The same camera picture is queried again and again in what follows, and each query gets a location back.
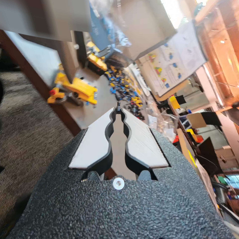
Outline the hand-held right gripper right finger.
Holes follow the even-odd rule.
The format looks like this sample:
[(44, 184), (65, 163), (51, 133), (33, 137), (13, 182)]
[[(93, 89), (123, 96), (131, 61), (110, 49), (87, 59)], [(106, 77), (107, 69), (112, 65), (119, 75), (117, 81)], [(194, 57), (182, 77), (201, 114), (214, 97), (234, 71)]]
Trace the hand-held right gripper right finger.
[(126, 109), (121, 109), (121, 120), (124, 124), (123, 132), (127, 137), (125, 143), (126, 166), (138, 176), (145, 170), (154, 175), (153, 169), (168, 168), (169, 162), (151, 128)]

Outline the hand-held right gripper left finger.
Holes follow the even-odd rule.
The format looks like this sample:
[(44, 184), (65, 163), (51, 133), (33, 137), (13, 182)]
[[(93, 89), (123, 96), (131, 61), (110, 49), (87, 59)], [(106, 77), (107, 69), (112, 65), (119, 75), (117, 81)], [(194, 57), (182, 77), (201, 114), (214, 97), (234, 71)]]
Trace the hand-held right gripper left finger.
[(110, 137), (114, 132), (115, 118), (116, 109), (111, 108), (88, 126), (73, 154), (69, 169), (95, 171), (102, 175), (111, 168), (113, 153)]

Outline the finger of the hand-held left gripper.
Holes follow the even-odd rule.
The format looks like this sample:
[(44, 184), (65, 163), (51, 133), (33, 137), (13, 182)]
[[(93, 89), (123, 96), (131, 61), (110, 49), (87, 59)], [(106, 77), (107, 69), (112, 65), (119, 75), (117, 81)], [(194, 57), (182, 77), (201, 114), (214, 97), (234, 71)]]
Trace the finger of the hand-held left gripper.
[(79, 62), (74, 44), (67, 41), (57, 41), (56, 50), (58, 52), (64, 72), (69, 82), (72, 83), (76, 71), (79, 68)]

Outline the yellow curved panel assembly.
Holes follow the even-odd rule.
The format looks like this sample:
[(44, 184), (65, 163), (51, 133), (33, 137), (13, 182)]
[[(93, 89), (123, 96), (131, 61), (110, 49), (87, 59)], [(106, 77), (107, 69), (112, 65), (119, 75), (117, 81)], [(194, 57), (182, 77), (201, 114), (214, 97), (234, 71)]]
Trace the yellow curved panel assembly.
[(54, 87), (49, 91), (48, 104), (63, 104), (67, 100), (71, 100), (77, 106), (84, 103), (97, 105), (97, 88), (88, 84), (84, 77), (74, 77), (70, 83), (61, 63), (58, 66), (53, 85)]

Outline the grey desk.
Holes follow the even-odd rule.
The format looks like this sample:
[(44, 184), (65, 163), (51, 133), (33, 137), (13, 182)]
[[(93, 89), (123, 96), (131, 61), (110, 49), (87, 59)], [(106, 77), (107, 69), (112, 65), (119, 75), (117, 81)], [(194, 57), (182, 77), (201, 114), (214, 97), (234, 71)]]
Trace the grey desk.
[[(51, 76), (54, 76), (57, 70), (53, 70), (52, 66), (58, 66), (59, 57), (56, 50), (50, 49), (45, 46), (41, 46), (36, 43), (32, 43), (28, 40), (23, 39), (19, 34), (10, 32), (10, 31), (0, 31), (0, 44), (3, 49), (9, 54), (11, 59), (19, 65), (23, 73), (30, 80), (39, 94), (47, 99), (49, 96), (49, 87), (45, 84), (43, 74), (51, 73)], [(116, 99), (110, 98), (109, 93), (106, 93), (104, 96), (107, 107), (107, 111), (111, 108), (116, 108)], [(49, 165), (47, 172), (45, 175), (55, 175), (58, 178), (66, 177), (66, 179), (70, 178), (70, 175), (76, 174), (79, 176), (83, 176), (84, 174), (89, 174), (90, 172), (86, 172), (79, 169), (69, 169), (69, 164), (72, 160), (73, 154), (78, 147), (80, 140), (83, 138), (86, 129), (81, 129), (72, 115), (67, 111), (67, 109), (63, 105), (52, 105), (51, 108), (58, 115), (61, 121), (65, 124), (65, 126), (70, 130), (70, 132), (75, 136), (74, 139), (64, 148), (64, 150), (59, 153), (52, 163)], [(118, 125), (113, 124), (114, 132), (118, 129)], [(184, 156), (178, 151), (175, 146), (173, 146), (165, 137), (163, 137), (160, 133), (155, 130), (152, 130), (153, 135), (155, 136), (159, 146), (169, 162), (168, 168), (163, 169), (153, 169), (154, 175), (151, 175), (149, 171), (148, 175), (151, 175), (149, 180), (158, 180), (158, 181), (169, 181), (171, 178), (175, 178), (178, 176), (179, 170), (177, 170), (176, 166), (180, 166), (178, 164), (178, 159), (184, 159)], [(119, 138), (120, 145), (125, 144), (126, 141), (123, 141), (122, 137)], [(113, 150), (113, 162), (116, 157)], [(124, 150), (121, 150), (121, 158), (118, 160), (120, 165), (126, 166), (125, 163), (125, 147)], [(107, 177), (116, 176), (116, 172), (114, 169), (108, 169), (105, 174)]]

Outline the black block with yellow beams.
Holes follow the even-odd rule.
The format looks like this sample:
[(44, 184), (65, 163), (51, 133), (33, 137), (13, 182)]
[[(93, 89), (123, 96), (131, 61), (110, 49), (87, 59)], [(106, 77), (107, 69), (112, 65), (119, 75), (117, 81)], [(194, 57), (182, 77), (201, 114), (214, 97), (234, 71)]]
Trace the black block with yellow beams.
[(97, 75), (101, 76), (107, 71), (105, 56), (110, 53), (111, 46), (100, 50), (92, 41), (86, 44), (86, 66)]

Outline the small clear parts bag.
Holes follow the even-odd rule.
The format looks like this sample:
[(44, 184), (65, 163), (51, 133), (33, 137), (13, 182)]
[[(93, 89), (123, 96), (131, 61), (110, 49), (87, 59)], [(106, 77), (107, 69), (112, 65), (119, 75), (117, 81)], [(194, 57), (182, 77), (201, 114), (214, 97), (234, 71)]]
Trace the small clear parts bag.
[(179, 117), (168, 114), (166, 111), (162, 113), (150, 112), (148, 114), (148, 125), (151, 129), (156, 130), (173, 142), (177, 135)]

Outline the long wood edged table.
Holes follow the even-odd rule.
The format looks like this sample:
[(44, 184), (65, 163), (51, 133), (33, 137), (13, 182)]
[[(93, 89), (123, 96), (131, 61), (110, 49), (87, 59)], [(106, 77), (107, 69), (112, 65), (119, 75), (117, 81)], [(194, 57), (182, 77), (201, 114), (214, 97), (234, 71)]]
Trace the long wood edged table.
[[(217, 213), (220, 215), (220, 217), (222, 217), (221, 212), (219, 210), (219, 206), (216, 202), (216, 195), (213, 191), (212, 183), (211, 183), (211, 180), (210, 180), (210, 177), (209, 177), (208, 173), (201, 166), (199, 161), (197, 159), (195, 159), (194, 152), (193, 152), (186, 136), (184, 135), (183, 131), (180, 128), (177, 129), (177, 135), (178, 135), (178, 138), (179, 138), (179, 143), (180, 143), (180, 146), (181, 146), (182, 154), (185, 156), (185, 158), (191, 164), (191, 166), (193, 167), (193, 169), (195, 170), (197, 175), (200, 177), (200, 179), (203, 182), (203, 184), (204, 184), (204, 186), (205, 186), (205, 188), (208, 192), (208, 195), (209, 195), (209, 197), (210, 197), (210, 199), (211, 199), (211, 201), (212, 201), (212, 203), (213, 203), (213, 205), (214, 205), (214, 207), (217, 211)], [(193, 165), (193, 163), (192, 163), (192, 161), (189, 157), (188, 150), (191, 152), (192, 156), (194, 157), (197, 168), (195, 168), (195, 166)]]

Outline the clear plastic bags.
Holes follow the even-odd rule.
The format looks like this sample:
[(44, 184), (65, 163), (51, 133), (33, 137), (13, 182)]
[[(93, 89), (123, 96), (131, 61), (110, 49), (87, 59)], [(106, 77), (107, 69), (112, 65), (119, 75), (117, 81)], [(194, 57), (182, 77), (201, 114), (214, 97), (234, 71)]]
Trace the clear plastic bags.
[(120, 52), (125, 48), (130, 48), (132, 43), (128, 36), (125, 35), (126, 23), (123, 18), (122, 1), (103, 0), (101, 17), (112, 46)]

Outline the yellow paper note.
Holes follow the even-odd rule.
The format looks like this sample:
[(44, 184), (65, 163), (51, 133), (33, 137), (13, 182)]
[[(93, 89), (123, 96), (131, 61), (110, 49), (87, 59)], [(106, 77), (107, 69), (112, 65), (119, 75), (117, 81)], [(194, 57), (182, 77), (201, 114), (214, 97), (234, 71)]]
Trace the yellow paper note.
[(195, 163), (195, 159), (194, 159), (194, 157), (192, 156), (192, 154), (191, 154), (191, 152), (190, 152), (189, 150), (188, 150), (188, 154), (189, 154), (189, 157), (190, 157), (190, 159), (191, 159), (193, 165), (195, 166), (195, 168), (197, 168), (197, 165), (196, 165), (196, 163)]

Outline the cluttered side table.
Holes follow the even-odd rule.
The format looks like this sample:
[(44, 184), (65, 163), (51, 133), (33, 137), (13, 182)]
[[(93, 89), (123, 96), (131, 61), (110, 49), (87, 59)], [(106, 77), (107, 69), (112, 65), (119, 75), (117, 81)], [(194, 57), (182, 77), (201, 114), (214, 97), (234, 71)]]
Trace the cluttered side table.
[(184, 115), (184, 117), (186, 117), (184, 123), (189, 123), (189, 126), (185, 128), (186, 133), (189, 133), (189, 135), (197, 144), (203, 142), (204, 139), (201, 135), (195, 134), (193, 129), (196, 130), (199, 128), (204, 128), (208, 125), (215, 127), (215, 129), (218, 130), (222, 135), (220, 137), (225, 140), (225, 136), (221, 128), (222, 124), (216, 112), (206, 111), (199, 113), (187, 113)]

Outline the pile of small building pieces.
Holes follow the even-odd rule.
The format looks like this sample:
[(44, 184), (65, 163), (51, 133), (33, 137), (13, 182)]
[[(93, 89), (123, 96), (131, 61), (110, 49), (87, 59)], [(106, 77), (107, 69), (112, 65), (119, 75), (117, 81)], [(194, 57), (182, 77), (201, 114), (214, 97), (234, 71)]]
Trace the pile of small building pieces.
[(104, 74), (108, 79), (110, 92), (115, 95), (116, 100), (125, 101), (124, 109), (144, 121), (145, 117), (142, 113), (143, 95), (133, 79), (122, 69), (115, 68), (112, 65)]

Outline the cardboard box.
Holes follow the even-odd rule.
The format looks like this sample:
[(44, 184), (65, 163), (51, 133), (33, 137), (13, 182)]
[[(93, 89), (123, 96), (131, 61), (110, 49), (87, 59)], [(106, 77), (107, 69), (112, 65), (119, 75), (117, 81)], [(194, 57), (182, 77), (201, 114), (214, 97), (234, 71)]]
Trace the cardboard box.
[(110, 16), (131, 43), (123, 52), (133, 61), (177, 33), (160, 0), (115, 0), (110, 6)]

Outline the wood framed display board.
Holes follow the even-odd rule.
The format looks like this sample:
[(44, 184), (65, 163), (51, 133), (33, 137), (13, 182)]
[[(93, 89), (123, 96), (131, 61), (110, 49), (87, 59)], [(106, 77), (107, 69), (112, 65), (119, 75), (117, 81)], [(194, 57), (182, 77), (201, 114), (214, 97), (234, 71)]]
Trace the wood framed display board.
[(163, 97), (206, 63), (193, 20), (165, 44), (139, 58), (140, 71), (156, 97)]

